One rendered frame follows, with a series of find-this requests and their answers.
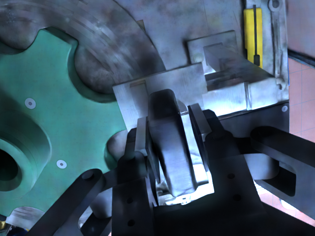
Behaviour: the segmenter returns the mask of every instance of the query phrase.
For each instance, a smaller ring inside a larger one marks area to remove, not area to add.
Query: metal cylinder
[[[51,157],[42,128],[18,111],[0,112],[0,199],[28,193]]]

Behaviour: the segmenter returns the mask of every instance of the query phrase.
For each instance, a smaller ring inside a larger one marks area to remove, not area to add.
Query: yellow object
[[[262,12],[261,8],[256,8],[257,22],[257,54],[260,55],[260,65],[262,68]],[[245,33],[245,48],[247,49],[247,60],[254,63],[255,55],[255,23],[254,9],[244,10],[244,33]]]
[[[5,228],[5,221],[0,221],[0,230],[3,230]]]

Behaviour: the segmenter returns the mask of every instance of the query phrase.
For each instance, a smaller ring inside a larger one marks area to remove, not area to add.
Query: green plastic part
[[[12,189],[4,184],[12,176],[0,175],[2,215],[25,206],[46,212],[84,171],[116,167],[106,143],[126,126],[114,95],[93,92],[79,79],[77,45],[50,28],[27,50],[0,55],[0,149],[20,171],[8,162],[18,185]],[[28,98],[35,108],[27,107]]]

